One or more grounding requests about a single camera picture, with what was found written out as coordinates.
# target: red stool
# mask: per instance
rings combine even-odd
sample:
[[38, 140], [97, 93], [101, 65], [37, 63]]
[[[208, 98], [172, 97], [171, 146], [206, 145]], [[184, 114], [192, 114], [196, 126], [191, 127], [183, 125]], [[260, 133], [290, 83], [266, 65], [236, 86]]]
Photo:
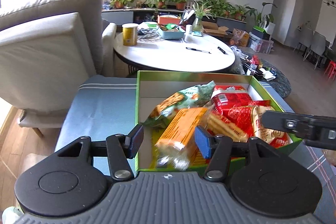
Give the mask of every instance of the red stool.
[[329, 78], [333, 77], [333, 80], [335, 79], [335, 76], [336, 76], [336, 63], [333, 62], [333, 61], [330, 61], [327, 69], [325, 70], [324, 74], [326, 74], [327, 72], [329, 71], [328, 73], [328, 76]]

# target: barcode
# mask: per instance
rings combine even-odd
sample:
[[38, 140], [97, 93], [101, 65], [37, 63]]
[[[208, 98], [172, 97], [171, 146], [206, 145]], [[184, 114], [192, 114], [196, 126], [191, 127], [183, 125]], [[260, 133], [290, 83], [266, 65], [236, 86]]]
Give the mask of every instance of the barcode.
[[227, 97], [226, 97], [225, 94], [219, 94], [219, 95], [218, 95], [218, 99], [219, 99], [219, 101], [220, 101], [221, 103], [226, 103], [226, 102], [228, 102], [228, 99], [227, 99]]

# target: green box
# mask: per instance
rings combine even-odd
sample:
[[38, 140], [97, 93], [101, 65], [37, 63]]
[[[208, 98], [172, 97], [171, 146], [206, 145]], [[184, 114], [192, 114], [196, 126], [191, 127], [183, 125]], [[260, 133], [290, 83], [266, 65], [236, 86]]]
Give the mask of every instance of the green box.
[[[167, 99], [179, 90], [194, 85], [207, 84], [214, 80], [217, 85], [241, 85], [253, 100], [270, 100], [271, 106], [276, 111], [283, 112], [280, 105], [268, 93], [268, 91], [253, 76], [230, 75], [221, 73], [196, 73], [196, 72], [174, 72], [174, 71], [138, 71], [136, 90], [136, 113], [135, 122], [144, 122], [156, 105]], [[152, 136], [155, 132], [149, 128], [145, 129], [143, 143], [135, 158], [135, 170], [137, 171], [173, 171], [169, 168], [155, 168], [153, 166]], [[302, 141], [293, 134], [289, 134], [292, 143], [279, 150], [289, 155]], [[245, 165], [244, 158], [231, 160], [229, 174]], [[207, 165], [191, 166], [189, 170], [197, 171], [202, 176]]]

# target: blue tablecloth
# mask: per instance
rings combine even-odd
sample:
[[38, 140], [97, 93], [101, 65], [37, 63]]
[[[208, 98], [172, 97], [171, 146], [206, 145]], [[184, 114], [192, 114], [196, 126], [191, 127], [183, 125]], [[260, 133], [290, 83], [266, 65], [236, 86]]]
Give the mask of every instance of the blue tablecloth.
[[[262, 82], [262, 85], [286, 112], [293, 112], [268, 83]], [[116, 133], [128, 134], [135, 124], [135, 93], [136, 79], [101, 75], [90, 78], [80, 86], [73, 100], [55, 150], [84, 135], [93, 141], [102, 141]], [[336, 179], [321, 150], [301, 143], [290, 157], [320, 179], [323, 194], [315, 216], [324, 223], [336, 223]], [[134, 171], [134, 160], [128, 161]], [[95, 158], [94, 166], [103, 174], [110, 174], [107, 158]]]

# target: dark round table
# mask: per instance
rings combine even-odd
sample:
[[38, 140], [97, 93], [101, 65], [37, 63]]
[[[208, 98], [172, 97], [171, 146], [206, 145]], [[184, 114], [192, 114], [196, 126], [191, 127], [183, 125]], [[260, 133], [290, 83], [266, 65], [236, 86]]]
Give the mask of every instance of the dark round table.
[[[249, 52], [241, 51], [242, 53], [252, 58], [253, 54]], [[258, 79], [261, 82], [266, 82], [269, 84], [282, 98], [286, 98], [292, 92], [291, 83], [287, 77], [279, 70], [277, 67], [273, 66], [271, 63], [259, 57], [259, 60], [262, 62], [264, 67], [274, 68], [277, 72], [277, 78], [271, 81], [266, 81], [265, 78]]]

